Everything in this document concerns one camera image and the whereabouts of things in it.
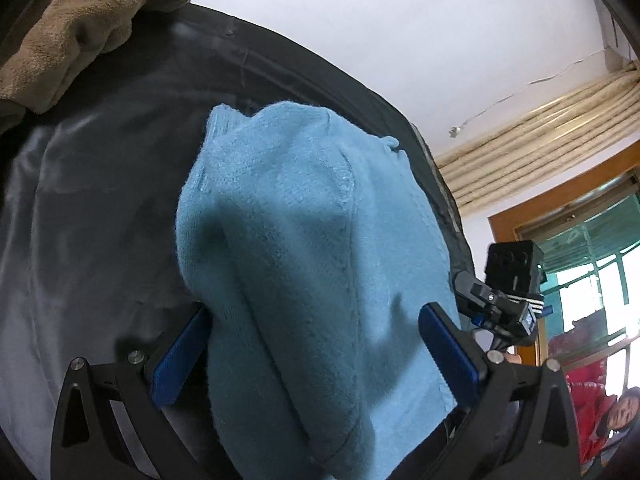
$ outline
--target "light blue cloth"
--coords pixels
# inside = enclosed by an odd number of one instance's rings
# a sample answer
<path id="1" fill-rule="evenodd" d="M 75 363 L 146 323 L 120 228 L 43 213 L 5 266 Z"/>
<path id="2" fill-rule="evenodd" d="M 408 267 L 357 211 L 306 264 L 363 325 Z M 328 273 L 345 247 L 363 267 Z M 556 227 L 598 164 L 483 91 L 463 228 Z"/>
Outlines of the light blue cloth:
<path id="1" fill-rule="evenodd" d="M 176 235 L 246 480 L 383 480 L 453 409 L 417 328 L 428 301 L 459 323 L 449 254 L 392 137 L 324 108 L 218 106 Z"/>

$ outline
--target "person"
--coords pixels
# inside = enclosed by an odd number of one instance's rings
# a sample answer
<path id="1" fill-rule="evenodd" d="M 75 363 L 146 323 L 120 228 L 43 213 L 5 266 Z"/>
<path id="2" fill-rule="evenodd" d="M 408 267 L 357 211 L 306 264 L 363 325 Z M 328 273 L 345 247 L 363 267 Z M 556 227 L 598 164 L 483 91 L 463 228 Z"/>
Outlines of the person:
<path id="1" fill-rule="evenodd" d="M 594 458 L 611 431 L 626 431 L 640 412 L 640 388 L 626 390 L 620 398 L 608 396 L 604 384 L 568 383 L 574 402 L 580 441 L 580 462 Z"/>
<path id="2" fill-rule="evenodd" d="M 515 365 L 521 365 L 522 364 L 522 357 L 520 357 L 518 354 L 512 354 L 510 352 L 505 352 L 504 353 L 504 357 L 507 359 L 507 362 L 510 362 L 512 364 L 515 364 Z"/>

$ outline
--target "curtain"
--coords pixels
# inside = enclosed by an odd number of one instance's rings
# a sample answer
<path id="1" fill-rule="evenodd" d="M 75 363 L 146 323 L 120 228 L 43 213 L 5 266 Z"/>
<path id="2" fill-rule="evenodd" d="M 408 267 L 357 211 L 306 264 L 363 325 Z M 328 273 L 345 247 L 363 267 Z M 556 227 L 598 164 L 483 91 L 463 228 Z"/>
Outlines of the curtain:
<path id="1" fill-rule="evenodd" d="M 636 65 L 437 158 L 462 216 L 584 161 L 640 127 Z"/>

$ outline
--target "white ceiling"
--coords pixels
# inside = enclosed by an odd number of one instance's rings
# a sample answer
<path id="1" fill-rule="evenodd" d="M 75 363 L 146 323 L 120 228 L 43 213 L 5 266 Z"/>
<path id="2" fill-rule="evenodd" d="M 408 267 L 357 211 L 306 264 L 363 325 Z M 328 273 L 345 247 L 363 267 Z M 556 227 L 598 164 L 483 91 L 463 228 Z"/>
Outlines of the white ceiling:
<path id="1" fill-rule="evenodd" d="M 323 56 L 395 105 L 436 154 L 606 73 L 593 0 L 193 1 Z"/>

